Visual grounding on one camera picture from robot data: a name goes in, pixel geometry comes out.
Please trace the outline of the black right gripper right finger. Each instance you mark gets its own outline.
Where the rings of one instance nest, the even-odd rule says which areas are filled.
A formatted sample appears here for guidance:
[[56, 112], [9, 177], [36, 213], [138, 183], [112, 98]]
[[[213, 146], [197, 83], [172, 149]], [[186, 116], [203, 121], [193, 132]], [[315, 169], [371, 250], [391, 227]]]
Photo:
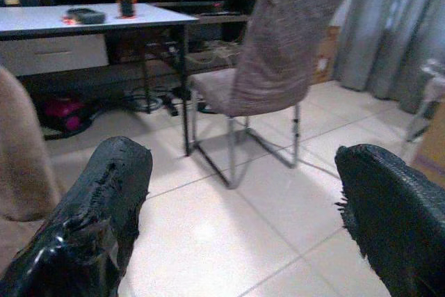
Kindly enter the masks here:
[[444, 189], [371, 144], [338, 148], [343, 226], [391, 296], [444, 295]]

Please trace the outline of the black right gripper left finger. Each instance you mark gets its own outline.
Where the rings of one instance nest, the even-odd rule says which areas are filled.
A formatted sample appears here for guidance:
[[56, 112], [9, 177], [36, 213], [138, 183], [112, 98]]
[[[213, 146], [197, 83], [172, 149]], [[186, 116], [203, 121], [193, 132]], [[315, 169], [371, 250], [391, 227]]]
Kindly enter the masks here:
[[139, 235], [152, 166], [151, 151], [127, 137], [101, 142], [1, 274], [1, 295], [117, 296]]

